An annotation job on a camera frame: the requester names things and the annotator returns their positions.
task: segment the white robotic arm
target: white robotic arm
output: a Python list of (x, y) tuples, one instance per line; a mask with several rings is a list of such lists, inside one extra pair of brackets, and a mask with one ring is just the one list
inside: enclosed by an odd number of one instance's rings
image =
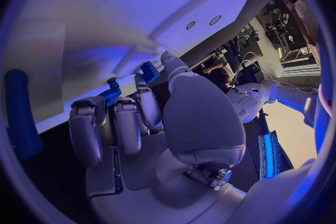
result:
[(314, 126), (314, 115), (318, 91), (305, 92), (299, 88), (280, 85), (274, 80), (263, 80), (261, 84), (248, 83), (237, 86), (227, 93), (243, 123), (253, 120), (264, 104), (276, 101), (301, 112), (304, 123)]

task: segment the person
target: person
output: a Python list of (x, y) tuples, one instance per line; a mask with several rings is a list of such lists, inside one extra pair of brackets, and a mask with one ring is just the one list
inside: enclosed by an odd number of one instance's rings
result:
[(320, 64), (320, 55), (317, 47), (317, 35), (319, 23), (305, 0), (282, 0), (286, 7), (292, 12), (301, 32), (304, 36), (309, 50), (312, 52), (316, 64)]
[(211, 71), (220, 68), (223, 74), (225, 75), (225, 85), (229, 86), (229, 84), (234, 80), (235, 73), (230, 67), (228, 61), (226, 60), (224, 54), (218, 56), (218, 59), (214, 62), (214, 64), (208, 68), (203, 70), (204, 74), (210, 74)]

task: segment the circular hole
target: circular hole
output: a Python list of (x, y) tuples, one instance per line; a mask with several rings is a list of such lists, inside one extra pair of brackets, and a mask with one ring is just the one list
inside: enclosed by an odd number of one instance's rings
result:
[(187, 30), (191, 29), (195, 24), (196, 24), (196, 22), (192, 21), (190, 24), (188, 24), (188, 25), (186, 26), (186, 29), (187, 29)]
[(217, 16), (217, 17), (213, 18), (209, 24), (210, 25), (216, 24), (221, 19), (221, 17), (222, 16)]

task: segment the person's arm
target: person's arm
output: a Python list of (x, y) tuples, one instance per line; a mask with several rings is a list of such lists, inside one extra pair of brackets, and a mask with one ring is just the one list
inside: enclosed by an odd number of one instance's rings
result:
[(304, 39), (307, 41), (308, 44), (311, 44), (313, 46), (316, 46), (316, 42), (311, 38), (311, 36), (308, 34), (307, 28), (305, 24), (302, 22), (302, 19), (298, 15), (298, 13), (295, 10), (295, 5), (291, 0), (283, 0), (283, 3), (286, 5), (286, 7), (292, 12), (298, 27), (300, 28), (300, 31), (302, 32), (302, 35), (304, 36)]
[(210, 74), (212, 70), (215, 70), (217, 68), (222, 68), (223, 66), (224, 66), (224, 61), (219, 61), (218, 63), (215, 63), (213, 66), (205, 68), (203, 70), (203, 73)]

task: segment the cable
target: cable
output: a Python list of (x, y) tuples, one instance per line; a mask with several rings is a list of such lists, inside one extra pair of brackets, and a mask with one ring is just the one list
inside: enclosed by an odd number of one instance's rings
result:
[[(259, 67), (258, 65), (256, 65), (254, 62), (252, 62), (251, 60), (245, 60), (246, 55), (248, 55), (249, 53), (250, 53), (250, 54), (253, 54), (253, 55), (256, 57), (256, 59), (257, 59), (257, 61), (258, 61), (260, 67)], [(312, 88), (315, 88), (315, 87), (319, 86), (319, 85), (314, 85), (314, 86), (311, 86), (311, 87), (298, 87), (298, 86), (295, 86), (295, 85), (293, 85), (293, 84), (290, 84), (290, 83), (288, 83), (288, 82), (286, 82), (286, 81), (282, 81), (282, 80), (279, 80), (279, 79), (276, 79), (276, 78), (273, 78), (273, 77), (269, 76), (269, 75), (266, 73), (266, 71), (265, 71), (265, 69), (263, 68), (263, 66), (260, 64), (260, 60), (259, 60), (258, 56), (255, 55), (255, 53), (253, 53), (253, 52), (247, 52), (247, 53), (244, 55), (244, 57), (242, 58), (242, 62), (239, 64), (239, 66), (238, 66), (238, 68), (237, 68), (237, 71), (236, 71), (236, 75), (235, 75), (235, 79), (234, 79), (233, 85), (234, 85), (235, 82), (237, 81), (237, 77), (238, 77), (239, 69), (240, 69), (240, 67), (242, 66), (242, 64), (243, 64), (244, 62), (251, 62), (251, 63), (254, 64), (254, 65), (257, 67), (257, 69), (259, 69), (259, 70), (261, 71), (261, 73), (262, 73), (263, 75), (265, 75), (266, 77), (270, 78), (271, 80), (277, 81), (277, 82), (279, 82), (279, 83), (285, 84), (285, 85), (287, 85), (287, 86), (291, 86), (291, 87), (293, 87), (293, 88), (298, 88), (298, 89), (302, 89), (302, 90), (308, 90), (308, 89), (312, 89)]]

